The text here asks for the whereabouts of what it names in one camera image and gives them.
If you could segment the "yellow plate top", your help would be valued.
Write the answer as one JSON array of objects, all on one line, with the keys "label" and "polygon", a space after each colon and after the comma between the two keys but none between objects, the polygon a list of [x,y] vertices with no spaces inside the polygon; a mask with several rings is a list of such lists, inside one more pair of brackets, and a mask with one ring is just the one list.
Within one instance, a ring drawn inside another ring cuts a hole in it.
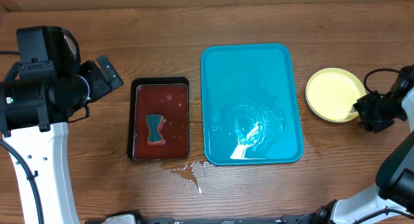
[{"label": "yellow plate top", "polygon": [[305,98],[311,110],[329,122],[348,122],[358,116],[353,105],[365,96],[362,82],[340,68],[326,68],[314,73],[305,88]]}]

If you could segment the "wet sponge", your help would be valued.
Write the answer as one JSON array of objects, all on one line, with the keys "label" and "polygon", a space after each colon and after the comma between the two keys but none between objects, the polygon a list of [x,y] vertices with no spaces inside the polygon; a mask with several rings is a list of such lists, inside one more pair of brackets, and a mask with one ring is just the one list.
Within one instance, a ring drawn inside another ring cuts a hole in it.
[{"label": "wet sponge", "polygon": [[159,114],[150,114],[146,116],[146,125],[148,129],[147,143],[149,145],[161,145],[165,140],[161,134],[165,118]]}]

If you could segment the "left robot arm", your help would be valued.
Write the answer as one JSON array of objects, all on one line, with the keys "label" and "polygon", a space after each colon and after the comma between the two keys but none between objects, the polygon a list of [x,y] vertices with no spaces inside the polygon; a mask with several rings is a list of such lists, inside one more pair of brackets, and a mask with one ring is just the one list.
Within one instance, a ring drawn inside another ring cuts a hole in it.
[{"label": "left robot arm", "polygon": [[78,223],[67,156],[73,114],[123,85],[106,55],[82,61],[61,27],[16,32],[20,60],[1,82],[1,146],[16,172],[26,223]]}]

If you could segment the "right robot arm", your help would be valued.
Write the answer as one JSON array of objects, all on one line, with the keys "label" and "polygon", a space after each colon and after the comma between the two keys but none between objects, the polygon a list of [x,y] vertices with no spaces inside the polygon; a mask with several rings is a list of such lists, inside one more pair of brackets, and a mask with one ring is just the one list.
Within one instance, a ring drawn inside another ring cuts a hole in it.
[{"label": "right robot arm", "polygon": [[[413,125],[413,66],[396,71],[397,79],[386,94],[369,90],[346,105],[359,124],[378,133],[396,118]],[[413,218],[413,135],[409,134],[382,163],[375,182],[348,199],[333,200],[298,223],[376,223],[393,216]]]}]

